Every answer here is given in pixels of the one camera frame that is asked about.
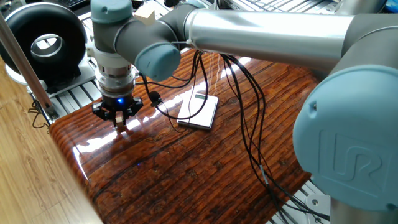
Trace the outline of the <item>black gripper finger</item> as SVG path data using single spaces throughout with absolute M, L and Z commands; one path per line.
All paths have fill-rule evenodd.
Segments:
M 144 106 L 140 97 L 128 96 L 123 98 L 121 102 L 122 113 L 123 113 L 123 125 L 126 125 L 126 121 L 137 114 L 137 112 Z
M 113 108 L 108 108 L 103 101 L 94 102 L 91 105 L 91 110 L 94 115 L 103 121 L 110 121 L 113 126 L 116 126 L 116 111 Z

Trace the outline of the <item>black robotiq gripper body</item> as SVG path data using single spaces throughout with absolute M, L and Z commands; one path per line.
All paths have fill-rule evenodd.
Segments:
M 102 101 L 108 106 L 108 108 L 113 108 L 117 112 L 117 111 L 122 111 L 121 102 L 123 101 L 123 98 L 128 96 L 132 95 L 117 96 L 117 97 L 102 95 Z

